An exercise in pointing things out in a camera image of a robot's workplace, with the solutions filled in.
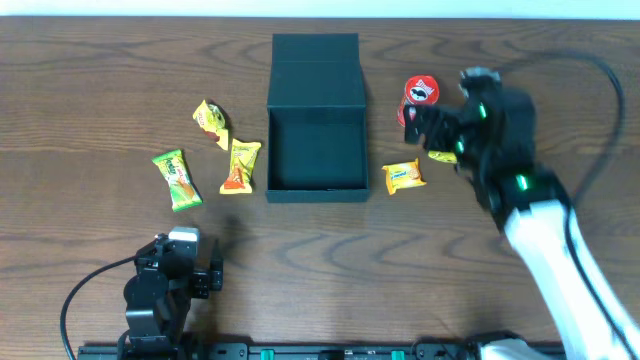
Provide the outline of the red Pringles can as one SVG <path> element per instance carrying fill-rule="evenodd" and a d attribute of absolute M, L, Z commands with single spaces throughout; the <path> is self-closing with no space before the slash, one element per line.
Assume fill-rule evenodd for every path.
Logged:
<path fill-rule="evenodd" d="M 404 127 L 406 116 L 404 108 L 413 105 L 434 105 L 440 96 L 437 80 L 431 75 L 415 75 L 410 77 L 404 86 L 403 95 L 397 109 L 397 121 Z"/>

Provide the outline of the orange Julie's cracker packet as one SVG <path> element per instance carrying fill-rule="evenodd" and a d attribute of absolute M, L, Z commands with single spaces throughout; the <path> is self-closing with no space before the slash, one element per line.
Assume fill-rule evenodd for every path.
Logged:
<path fill-rule="evenodd" d="M 394 195 L 399 189 L 407 189 L 425 186 L 422 179 L 419 159 L 413 161 L 383 165 L 385 172 L 385 184 L 390 195 Z"/>

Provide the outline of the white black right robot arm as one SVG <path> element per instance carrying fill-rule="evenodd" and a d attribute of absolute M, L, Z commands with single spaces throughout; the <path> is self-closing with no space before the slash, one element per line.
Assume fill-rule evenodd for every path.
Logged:
<path fill-rule="evenodd" d="M 472 92 L 460 108 L 404 109 L 405 140 L 456 157 L 480 206 L 523 260 L 572 359 L 636 359 L 639 327 L 584 242 L 573 201 L 535 158 L 536 113 L 517 89 Z"/>

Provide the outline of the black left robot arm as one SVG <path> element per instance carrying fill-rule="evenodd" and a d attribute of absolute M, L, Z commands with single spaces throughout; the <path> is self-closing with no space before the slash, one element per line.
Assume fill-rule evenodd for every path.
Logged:
<path fill-rule="evenodd" d="M 209 264 L 196 265 L 199 243 L 166 234 L 136 253 L 136 275 L 123 290 L 129 329 L 117 341 L 118 359 L 196 359 L 197 341 L 184 333 L 193 299 L 207 299 L 223 287 L 224 260 L 218 245 Z"/>

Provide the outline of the green snack packet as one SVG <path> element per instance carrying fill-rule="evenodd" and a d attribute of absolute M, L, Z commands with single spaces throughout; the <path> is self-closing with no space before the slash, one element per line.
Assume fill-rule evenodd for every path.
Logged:
<path fill-rule="evenodd" d="M 158 167 L 168 184 L 174 212 L 180 212 L 203 203 L 189 175 L 182 149 L 156 156 L 152 159 L 152 163 Z"/>

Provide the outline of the yellow orange snack packet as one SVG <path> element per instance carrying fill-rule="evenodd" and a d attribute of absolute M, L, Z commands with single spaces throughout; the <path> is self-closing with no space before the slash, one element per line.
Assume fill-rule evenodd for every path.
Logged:
<path fill-rule="evenodd" d="M 222 195 L 251 194 L 252 174 L 257 160 L 260 142 L 232 140 L 229 174 L 219 188 Z"/>

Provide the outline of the dark green open box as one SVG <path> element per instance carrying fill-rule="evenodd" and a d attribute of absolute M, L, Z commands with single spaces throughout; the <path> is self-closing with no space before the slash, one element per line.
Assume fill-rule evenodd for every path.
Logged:
<path fill-rule="evenodd" d="M 366 106 L 357 35 L 274 35 L 267 200 L 366 201 Z"/>

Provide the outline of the yellow crumpled snack packet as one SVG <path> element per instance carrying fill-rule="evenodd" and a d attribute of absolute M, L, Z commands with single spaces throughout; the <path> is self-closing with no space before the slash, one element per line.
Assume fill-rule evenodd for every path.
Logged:
<path fill-rule="evenodd" d="M 215 144 L 225 151 L 228 150 L 229 129 L 226 126 L 226 118 L 217 105 L 203 100 L 194 111 L 193 119 Z"/>

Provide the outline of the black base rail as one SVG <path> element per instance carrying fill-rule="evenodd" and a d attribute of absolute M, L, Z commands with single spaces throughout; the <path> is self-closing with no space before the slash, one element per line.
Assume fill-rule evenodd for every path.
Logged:
<path fill-rule="evenodd" d="M 509 359 L 503 355 L 481 355 L 475 344 L 423 342 L 414 345 L 248 345 L 214 343 L 191 345 L 169 355 L 143 354 L 125 345 L 88 345 L 78 349 L 77 359 L 196 359 L 196 360 L 442 360 Z"/>

